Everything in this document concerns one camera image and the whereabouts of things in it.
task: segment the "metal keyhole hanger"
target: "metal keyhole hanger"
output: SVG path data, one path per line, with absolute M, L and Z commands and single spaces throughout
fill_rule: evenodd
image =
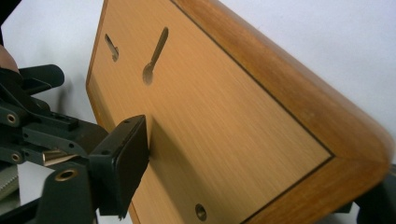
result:
M 146 83 L 146 85 L 149 85 L 152 82 L 152 77 L 153 77 L 152 71 L 154 70 L 155 63 L 158 61 L 161 52 L 163 51 L 163 46 L 166 43 L 168 34 L 169 34 L 168 28 L 164 27 L 160 39 L 158 40 L 157 47 L 155 48 L 154 53 L 151 57 L 151 61 L 143 69 L 143 81 Z

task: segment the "wooden board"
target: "wooden board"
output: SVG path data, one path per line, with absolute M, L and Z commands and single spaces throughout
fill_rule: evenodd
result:
M 201 223 L 197 204 L 205 223 L 312 222 L 389 168 L 375 122 L 216 1 L 105 1 L 87 90 L 109 131 L 147 115 L 134 223 Z

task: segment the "wooden frame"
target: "wooden frame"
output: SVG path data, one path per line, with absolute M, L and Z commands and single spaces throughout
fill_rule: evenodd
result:
M 381 181 L 389 169 L 394 145 L 374 120 L 218 1 L 173 3 L 331 154 L 244 223 L 313 222 Z M 92 53 L 87 91 L 98 123 L 111 128 L 111 118 L 104 113 L 107 108 L 90 85 L 106 6 L 107 0 Z M 134 223 L 139 223 L 133 206 L 130 212 Z

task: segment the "white backdrop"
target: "white backdrop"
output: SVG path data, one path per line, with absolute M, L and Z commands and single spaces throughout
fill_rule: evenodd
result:
M 220 0 L 380 122 L 396 139 L 396 2 Z M 54 63 L 61 88 L 39 98 L 52 110 L 94 122 L 85 79 L 103 0 L 23 0 L 2 26 L 19 67 Z M 20 166 L 21 199 L 40 194 L 50 171 Z M 101 223 L 118 223 L 117 219 Z M 321 223 L 356 223 L 328 217 Z

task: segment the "light wood surface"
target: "light wood surface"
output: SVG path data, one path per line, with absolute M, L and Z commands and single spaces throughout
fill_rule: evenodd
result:
M 379 126 L 222 5 L 175 2 L 105 1 L 87 78 L 109 131 L 148 118 L 134 223 L 201 223 L 198 203 L 205 223 L 312 222 L 380 181 L 393 145 Z

